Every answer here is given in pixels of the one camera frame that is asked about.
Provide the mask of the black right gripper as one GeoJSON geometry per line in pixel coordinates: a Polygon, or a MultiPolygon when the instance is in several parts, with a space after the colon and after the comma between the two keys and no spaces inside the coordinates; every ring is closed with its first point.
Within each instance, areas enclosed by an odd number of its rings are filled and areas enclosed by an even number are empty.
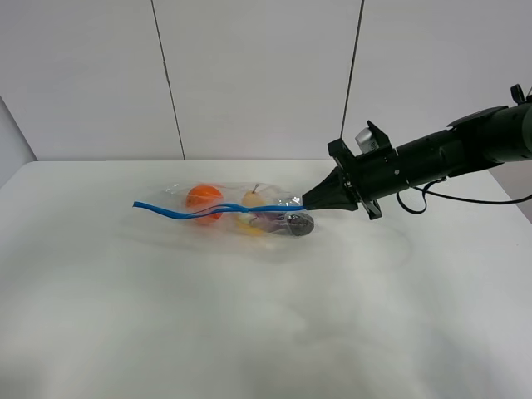
{"type": "Polygon", "coordinates": [[[306,210],[356,211],[361,204],[369,219],[379,219],[382,211],[377,201],[408,187],[399,155],[389,137],[370,121],[366,127],[377,139],[379,148],[354,155],[342,138],[328,143],[328,154],[335,160],[337,168],[303,195],[306,210]]]}

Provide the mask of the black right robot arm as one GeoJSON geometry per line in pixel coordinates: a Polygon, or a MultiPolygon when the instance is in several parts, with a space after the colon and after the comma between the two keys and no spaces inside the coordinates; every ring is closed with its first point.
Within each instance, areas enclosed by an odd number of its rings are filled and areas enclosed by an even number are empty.
{"type": "Polygon", "coordinates": [[[530,160],[531,104],[498,106],[450,123],[443,131],[393,147],[389,137],[368,122],[357,135],[362,153],[354,155],[342,139],[328,144],[336,166],[303,195],[308,210],[363,207],[370,219],[382,217],[377,201],[442,178],[530,160]]]}

